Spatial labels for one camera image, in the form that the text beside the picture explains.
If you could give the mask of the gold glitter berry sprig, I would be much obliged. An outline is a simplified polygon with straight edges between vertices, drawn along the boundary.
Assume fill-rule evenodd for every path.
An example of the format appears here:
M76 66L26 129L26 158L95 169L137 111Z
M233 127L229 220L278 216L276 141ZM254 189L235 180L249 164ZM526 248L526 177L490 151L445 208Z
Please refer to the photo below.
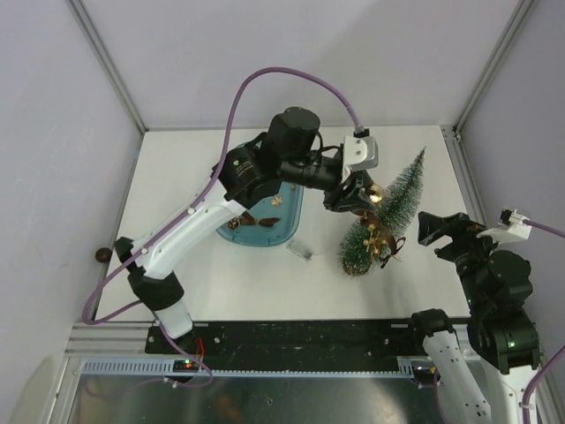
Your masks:
M372 261L377 261L382 254L384 247L388 244L387 231L375 223L369 223L366 226L369 236L363 241L366 252Z

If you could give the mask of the gold glitter bauble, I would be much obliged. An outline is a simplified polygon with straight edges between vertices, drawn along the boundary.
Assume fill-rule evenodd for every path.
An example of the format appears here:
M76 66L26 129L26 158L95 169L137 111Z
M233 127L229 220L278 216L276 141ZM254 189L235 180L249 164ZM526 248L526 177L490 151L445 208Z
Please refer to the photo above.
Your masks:
M380 185L373 184L367 188L367 194L372 203L378 204L384 199L386 190Z

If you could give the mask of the dark brown bauble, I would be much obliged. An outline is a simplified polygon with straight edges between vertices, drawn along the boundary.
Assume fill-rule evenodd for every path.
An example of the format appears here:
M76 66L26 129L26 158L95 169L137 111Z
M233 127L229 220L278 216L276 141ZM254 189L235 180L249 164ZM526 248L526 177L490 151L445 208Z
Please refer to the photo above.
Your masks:
M112 250L108 247L101 247L94 254L94 258L99 263L109 263L111 260L111 256L112 256Z

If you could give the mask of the clear battery box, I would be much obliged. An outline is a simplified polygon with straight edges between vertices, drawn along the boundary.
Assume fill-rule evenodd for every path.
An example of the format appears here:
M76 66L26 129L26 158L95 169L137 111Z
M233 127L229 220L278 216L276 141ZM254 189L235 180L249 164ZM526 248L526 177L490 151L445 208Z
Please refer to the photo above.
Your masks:
M286 244L286 248L304 261L310 261L314 256L313 250L297 239L291 239Z

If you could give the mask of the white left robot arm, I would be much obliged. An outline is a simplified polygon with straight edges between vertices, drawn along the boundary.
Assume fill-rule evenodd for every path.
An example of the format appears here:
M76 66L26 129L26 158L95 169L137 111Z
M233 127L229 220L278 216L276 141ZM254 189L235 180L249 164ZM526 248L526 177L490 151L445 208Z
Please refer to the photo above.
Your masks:
M378 145L368 129L358 127L325 155L320 119L310 110L288 108L273 117L268 129L231 149L213 168L208 184L182 212L143 238L119 238L117 257L128 270L133 293L162 326L164 342L174 352L195 342L185 291L174 268L182 257L230 219L291 183L324 193L332 212L373 211L368 171L377 166Z

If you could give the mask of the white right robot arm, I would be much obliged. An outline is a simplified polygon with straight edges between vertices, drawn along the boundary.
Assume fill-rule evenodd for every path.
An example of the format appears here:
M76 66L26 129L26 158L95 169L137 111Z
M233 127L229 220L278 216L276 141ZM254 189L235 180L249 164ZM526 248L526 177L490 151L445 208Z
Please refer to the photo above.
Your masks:
M531 264L502 250L502 244L525 241L531 226L509 209L498 226L488 229L468 215L418 214L418 243L429 246L442 237L450 243L435 249L453 263L470 311L467 339L485 374L481 387L465 360L451 319L441 309L411 317L408 346L433 361L434 381L443 383L454 423L535 423L535 390L540 370L539 333L524 310L532 295Z

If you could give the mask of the small green christmas tree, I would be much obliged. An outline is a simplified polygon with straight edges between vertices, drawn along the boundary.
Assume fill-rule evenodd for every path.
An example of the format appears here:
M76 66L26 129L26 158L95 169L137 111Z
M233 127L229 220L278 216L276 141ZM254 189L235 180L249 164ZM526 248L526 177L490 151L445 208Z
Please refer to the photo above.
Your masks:
M405 237L405 232L418 212L424 188L425 150L422 149L409 166L404 168L385 189L384 199L374 213L388 227L395 238ZM350 227L340 243L337 256L342 271L347 276L361 277L380 266L365 251L363 241L369 236L358 220Z

